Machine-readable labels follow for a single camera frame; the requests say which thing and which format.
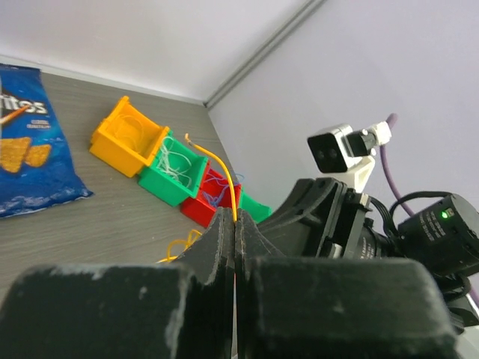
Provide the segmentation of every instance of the red bin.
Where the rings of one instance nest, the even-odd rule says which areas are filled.
[[[228,187],[228,180],[220,173],[210,168],[210,162],[208,162],[203,179],[201,180],[198,196],[196,196],[196,198],[187,198],[181,204],[181,212],[202,227],[208,227],[215,215],[216,208],[210,204],[207,197],[208,195],[211,197],[218,197],[225,186],[225,192],[222,199],[219,201],[218,206],[231,208],[231,193],[230,188]],[[241,196],[241,184],[234,185],[234,194],[236,196],[238,208]]]

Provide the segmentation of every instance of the white string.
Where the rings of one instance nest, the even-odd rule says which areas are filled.
[[[171,140],[171,146],[170,148],[167,148],[166,147],[166,140]],[[190,168],[192,167],[192,162],[189,160],[188,157],[186,157],[185,155],[183,155],[182,153],[177,153],[177,152],[173,152],[171,151],[171,148],[173,147],[173,138],[170,137],[170,136],[166,136],[165,139],[163,140],[162,142],[162,145],[160,147],[160,153],[161,153],[161,157],[159,158],[158,160],[158,165],[156,166],[156,168],[158,168],[159,170],[161,170],[162,172],[164,172],[165,174],[167,174],[168,176],[170,176],[171,178],[173,178],[175,181],[183,184],[180,180],[180,177],[183,177],[183,178],[187,178],[188,179],[188,185],[186,186],[187,188],[189,186],[192,185],[192,178],[190,176],[187,176],[185,175],[186,172],[188,172],[190,170]],[[179,156],[181,158],[183,158],[189,165],[189,167],[187,169],[185,169],[184,171],[180,171],[179,168],[172,168],[170,166],[170,159],[169,159],[169,156]]]

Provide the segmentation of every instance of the green bin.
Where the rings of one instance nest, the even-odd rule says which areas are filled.
[[[272,213],[270,207],[256,202],[244,191],[242,191],[241,198],[239,200],[239,208],[244,209],[247,213],[249,213],[253,220],[257,223],[264,221]]]
[[[165,156],[168,166],[159,166]],[[140,173],[138,184],[170,206],[178,206],[188,197],[196,198],[207,162],[207,157],[194,153],[176,138],[166,137],[151,166]],[[165,169],[176,173],[177,178]]]

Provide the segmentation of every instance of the yellow bin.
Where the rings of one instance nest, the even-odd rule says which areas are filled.
[[[151,165],[169,130],[145,117],[124,96],[91,136],[90,152],[133,177]]]

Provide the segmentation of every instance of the blue chip bag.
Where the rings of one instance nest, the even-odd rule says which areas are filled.
[[[0,64],[0,218],[91,196],[40,71]]]

